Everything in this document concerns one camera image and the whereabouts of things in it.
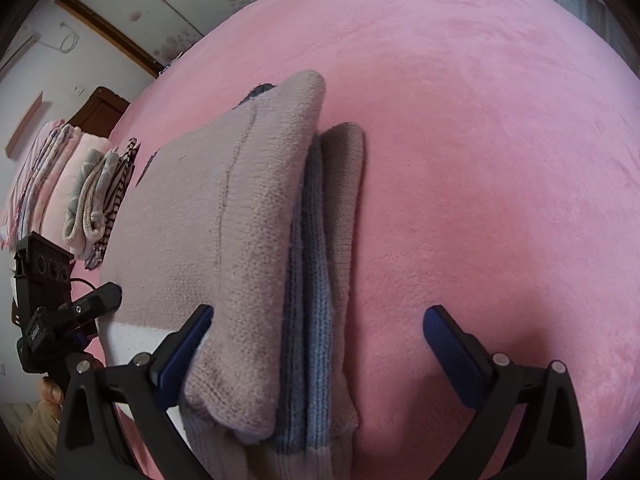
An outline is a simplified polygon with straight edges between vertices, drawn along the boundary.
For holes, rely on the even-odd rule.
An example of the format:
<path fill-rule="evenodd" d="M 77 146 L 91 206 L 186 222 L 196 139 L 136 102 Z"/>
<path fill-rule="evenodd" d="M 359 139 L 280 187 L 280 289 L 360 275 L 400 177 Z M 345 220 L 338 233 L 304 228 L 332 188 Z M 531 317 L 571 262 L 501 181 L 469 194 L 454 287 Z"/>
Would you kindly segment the person's left hand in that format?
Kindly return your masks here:
<path fill-rule="evenodd" d="M 40 379 L 39 394 L 41 402 L 54 408 L 60 408 L 64 403 L 64 393 L 62 389 L 49 377 Z"/>

